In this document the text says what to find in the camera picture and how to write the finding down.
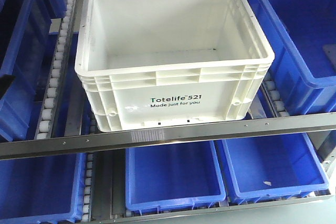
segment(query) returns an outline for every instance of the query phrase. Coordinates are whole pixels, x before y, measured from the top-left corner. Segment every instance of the white roller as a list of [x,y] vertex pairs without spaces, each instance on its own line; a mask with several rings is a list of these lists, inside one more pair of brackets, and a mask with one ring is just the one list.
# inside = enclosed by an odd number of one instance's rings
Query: white roller
[[50,129],[50,121],[41,121],[39,125],[40,132],[48,132]]
[[274,90],[275,89],[275,83],[273,81],[266,81],[265,82],[266,88],[270,91],[270,90]]
[[271,91],[269,92],[269,94],[270,94],[270,96],[271,96],[271,98],[272,98],[273,101],[278,101],[278,100],[280,100],[280,93],[279,93],[278,90],[271,90]]
[[61,60],[54,60],[53,68],[54,69],[60,69],[62,67],[62,61]]
[[50,78],[50,80],[49,80],[49,86],[51,87],[51,88],[55,88],[55,87],[57,87],[58,86],[58,78]]
[[88,161],[93,161],[93,154],[88,155]]
[[92,169],[92,161],[89,161],[89,162],[86,164],[86,168],[87,168],[87,169]]
[[271,81],[272,79],[271,79],[271,74],[269,73],[269,72],[267,72],[266,74],[265,74],[265,77],[264,77],[264,81]]
[[85,179],[85,185],[86,186],[91,186],[91,178],[86,178]]
[[63,52],[56,52],[55,60],[63,60]]
[[53,69],[51,71],[51,77],[52,78],[59,78],[60,77],[60,72],[61,72],[60,69]]
[[59,35],[60,36],[67,36],[67,31],[66,30],[61,30],[59,31]]
[[52,109],[55,105],[55,99],[54,98],[47,98],[44,102],[44,107],[46,109]]
[[56,88],[48,88],[47,90],[47,97],[49,98],[55,98],[56,97]]
[[89,215],[83,215],[82,222],[89,222]]
[[64,52],[64,47],[65,47],[65,44],[57,44],[57,51],[58,52]]
[[46,139],[47,133],[38,133],[36,139]]
[[86,186],[84,193],[85,194],[90,194],[90,191],[91,191],[91,187],[90,186]]
[[282,118],[285,116],[289,116],[289,113],[287,111],[281,111],[279,114]]
[[65,17],[63,18],[63,22],[65,22],[65,23],[69,23],[69,22],[70,22],[70,17],[69,17],[69,16],[65,16]]
[[42,120],[51,120],[51,109],[42,110]]
[[84,205],[83,206],[83,213],[87,214],[89,212],[89,205]]
[[90,195],[85,195],[84,196],[84,204],[89,204],[90,203]]
[[86,171],[86,176],[87,176],[87,177],[92,177],[92,169],[88,169],[88,170]]
[[61,28],[64,30],[67,30],[69,27],[69,23],[62,23]]
[[72,5],[74,3],[74,0],[67,0],[67,4],[68,5]]
[[66,37],[65,37],[65,36],[59,36],[58,41],[59,41],[60,43],[65,43],[65,41],[66,41]]
[[274,105],[278,112],[285,110],[285,104],[282,101],[275,101]]

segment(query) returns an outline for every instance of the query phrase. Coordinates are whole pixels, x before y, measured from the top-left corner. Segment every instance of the metal rail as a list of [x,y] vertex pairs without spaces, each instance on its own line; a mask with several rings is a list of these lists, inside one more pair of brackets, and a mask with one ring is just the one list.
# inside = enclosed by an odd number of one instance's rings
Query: metal rail
[[336,129],[336,112],[67,136],[0,144],[0,159]]

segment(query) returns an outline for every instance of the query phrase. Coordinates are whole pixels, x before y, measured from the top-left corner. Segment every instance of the grey metal beam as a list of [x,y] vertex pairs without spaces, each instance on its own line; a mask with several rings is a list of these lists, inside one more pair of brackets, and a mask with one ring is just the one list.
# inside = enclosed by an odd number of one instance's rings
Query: grey metal beam
[[335,196],[330,195],[330,193],[328,192],[327,195],[316,196],[316,197],[287,199],[287,200],[278,200],[278,201],[239,205],[239,206],[214,207],[214,208],[198,209],[198,210],[176,211],[176,212],[169,212],[169,213],[164,213],[164,214],[153,214],[153,215],[146,215],[146,216],[135,216],[135,217],[128,217],[128,218],[100,220],[100,221],[88,222],[88,224],[113,224],[113,223],[121,223],[121,222],[135,223],[139,221],[179,218],[179,217],[186,217],[186,216],[200,216],[200,215],[207,215],[207,214],[218,214],[220,212],[226,212],[226,211],[238,211],[238,210],[240,211],[240,210],[247,210],[247,209],[303,204],[303,203],[313,202],[317,200],[327,200],[332,197],[335,197]]
[[284,118],[158,127],[154,129],[1,143],[0,159],[335,129],[336,112]]

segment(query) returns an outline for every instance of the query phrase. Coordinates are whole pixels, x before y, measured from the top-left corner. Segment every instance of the metal shelf bar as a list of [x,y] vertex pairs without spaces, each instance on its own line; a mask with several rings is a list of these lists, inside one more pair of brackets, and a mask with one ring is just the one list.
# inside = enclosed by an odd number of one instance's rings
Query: metal shelf bar
[[334,195],[321,195],[311,198],[299,198],[299,199],[287,199],[287,200],[279,200],[279,201],[269,201],[269,202],[260,202],[239,206],[229,206],[229,207],[214,207],[207,209],[198,209],[198,210],[187,210],[187,211],[176,211],[169,212],[163,214],[156,215],[147,215],[147,216],[136,216],[136,217],[127,217],[127,218],[118,218],[118,219],[109,219],[109,220],[97,220],[87,222],[87,224],[113,224],[113,223],[135,223],[139,221],[148,221],[148,220],[156,220],[156,219],[166,219],[166,218],[178,218],[192,215],[206,215],[206,214],[217,214],[219,212],[224,211],[238,211],[238,210],[247,210],[247,209],[255,209],[255,208],[264,208],[264,207],[276,207],[282,205],[293,205],[293,204],[303,204],[317,200],[326,200],[334,197]]
[[0,144],[0,159],[336,129],[336,112],[69,136]]

